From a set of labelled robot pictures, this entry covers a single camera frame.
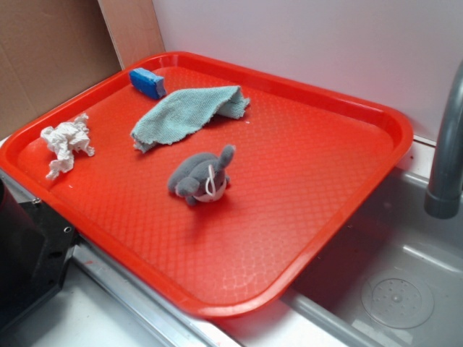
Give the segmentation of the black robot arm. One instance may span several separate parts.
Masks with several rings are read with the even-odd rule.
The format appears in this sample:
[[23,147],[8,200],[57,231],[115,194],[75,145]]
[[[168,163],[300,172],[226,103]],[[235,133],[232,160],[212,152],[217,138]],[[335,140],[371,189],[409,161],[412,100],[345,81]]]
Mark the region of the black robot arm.
[[75,227],[44,202],[18,202],[1,183],[1,331],[64,284]]

